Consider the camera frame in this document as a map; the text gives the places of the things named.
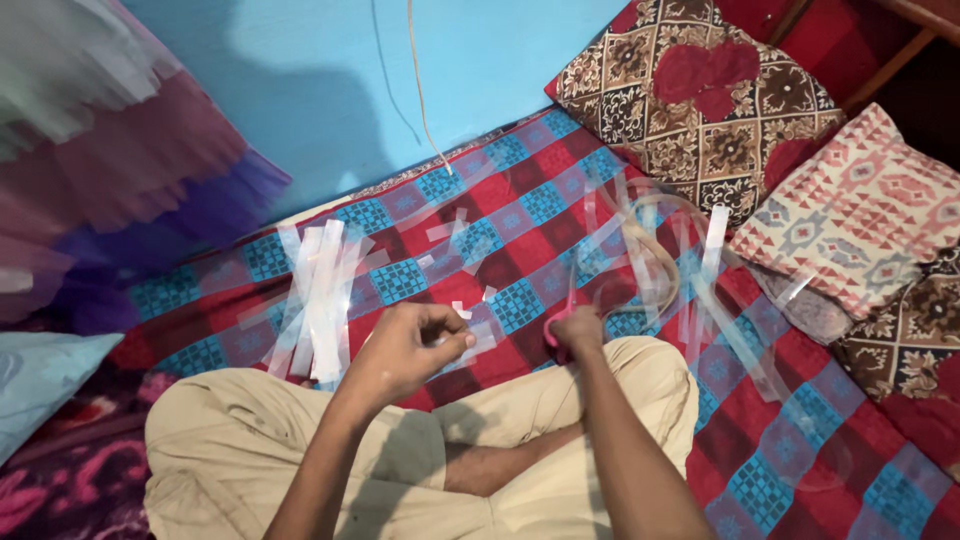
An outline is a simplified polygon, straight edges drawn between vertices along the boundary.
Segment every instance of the hand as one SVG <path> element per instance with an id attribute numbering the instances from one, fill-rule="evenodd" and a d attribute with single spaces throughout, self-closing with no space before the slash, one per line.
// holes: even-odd
<path id="1" fill-rule="evenodd" d="M 564 319 L 554 321 L 550 331 L 571 351 L 603 348 L 603 322 L 593 306 L 578 306 Z"/>
<path id="2" fill-rule="evenodd" d="M 437 338 L 445 341 L 426 347 Z M 350 397 L 363 414 L 410 397 L 446 364 L 476 343 L 451 306 L 397 304 L 380 315 L 367 342 L 344 375 L 337 394 Z"/>

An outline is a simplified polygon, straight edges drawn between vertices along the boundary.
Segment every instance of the blue pillow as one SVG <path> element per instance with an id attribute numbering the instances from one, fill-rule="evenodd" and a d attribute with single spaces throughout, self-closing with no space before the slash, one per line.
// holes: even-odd
<path id="1" fill-rule="evenodd" d="M 0 465 L 93 375 L 122 333 L 0 333 Z"/>

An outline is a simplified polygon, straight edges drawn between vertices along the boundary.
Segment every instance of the pink scissors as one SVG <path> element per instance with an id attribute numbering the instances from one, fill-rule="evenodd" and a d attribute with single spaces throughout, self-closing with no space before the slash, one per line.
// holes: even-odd
<path id="1" fill-rule="evenodd" d="M 550 317 L 543 323 L 543 337 L 546 339 L 546 342 L 550 344 L 551 347 L 557 349 L 557 363 L 560 365 L 567 364 L 566 359 L 566 347 L 561 347 L 560 342 L 557 341 L 557 337 L 553 335 L 550 331 L 550 324 L 554 321 L 560 321 L 567 317 L 567 315 L 573 313 L 573 310 L 577 306 L 577 262 L 576 260 L 572 261 L 570 265 L 570 288 L 566 293 L 566 307 L 560 310 L 559 313 Z"/>

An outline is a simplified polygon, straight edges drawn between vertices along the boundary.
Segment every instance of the cable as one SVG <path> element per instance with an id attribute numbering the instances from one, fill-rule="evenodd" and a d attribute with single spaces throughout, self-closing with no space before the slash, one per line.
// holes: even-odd
<path id="1" fill-rule="evenodd" d="M 437 145 L 433 142 L 433 137 L 430 136 L 430 130 L 426 127 L 426 108 L 423 106 L 423 86 L 420 84 L 420 64 L 417 62 L 417 44 L 414 42 L 414 0 L 407 0 L 407 24 L 410 27 L 410 51 L 414 57 L 414 74 L 417 75 L 417 93 L 420 95 L 420 117 L 423 118 L 423 132 L 426 133 L 426 139 L 430 141 L 430 146 L 433 147 L 437 156 L 440 156 L 440 159 L 444 161 L 446 174 L 453 176 L 453 168 L 450 167 L 450 162 L 446 160 L 444 153 L 437 148 Z"/>

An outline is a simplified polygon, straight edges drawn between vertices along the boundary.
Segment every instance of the person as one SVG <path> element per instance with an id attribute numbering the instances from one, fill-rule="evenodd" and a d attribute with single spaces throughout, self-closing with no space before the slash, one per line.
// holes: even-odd
<path id="1" fill-rule="evenodd" d="M 253 369 L 181 380 L 147 419 L 151 531 L 712 538 L 684 481 L 697 387 L 680 353 L 653 337 L 604 345 L 592 307 L 551 331 L 573 365 L 429 413 L 390 404 L 475 342 L 450 306 L 384 310 L 332 394 Z"/>

